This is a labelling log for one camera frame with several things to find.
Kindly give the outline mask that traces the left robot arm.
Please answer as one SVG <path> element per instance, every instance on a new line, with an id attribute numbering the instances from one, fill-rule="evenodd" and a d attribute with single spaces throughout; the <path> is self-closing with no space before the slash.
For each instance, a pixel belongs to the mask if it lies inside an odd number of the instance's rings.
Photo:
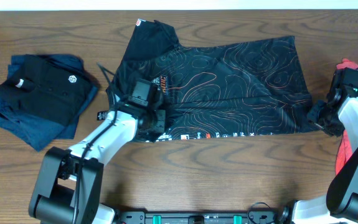
<path id="1" fill-rule="evenodd" d="M 115 211 L 100 203 L 104 166 L 137 134 L 155 141 L 166 112 L 119 102 L 104 121 L 68 149 L 52 147 L 42 161 L 29 215 L 42 223 L 111 223 Z"/>

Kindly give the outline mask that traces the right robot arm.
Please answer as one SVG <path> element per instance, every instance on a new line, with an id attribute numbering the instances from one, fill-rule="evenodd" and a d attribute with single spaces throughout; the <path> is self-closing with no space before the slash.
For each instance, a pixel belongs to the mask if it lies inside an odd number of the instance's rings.
<path id="1" fill-rule="evenodd" d="M 337 69 L 326 98 L 308 120 L 330 136 L 346 132 L 352 154 L 326 195 L 287 205 L 278 223 L 358 223 L 358 68 Z"/>

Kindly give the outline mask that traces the black orange-patterned jersey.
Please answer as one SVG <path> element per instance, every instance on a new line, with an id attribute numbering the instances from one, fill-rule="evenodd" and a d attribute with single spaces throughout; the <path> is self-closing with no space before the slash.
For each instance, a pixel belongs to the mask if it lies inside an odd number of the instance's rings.
<path id="1" fill-rule="evenodd" d="M 173 140 L 308 133 L 312 107 L 294 37 L 185 47 L 175 29 L 138 20 L 111 91 L 157 85 Z"/>

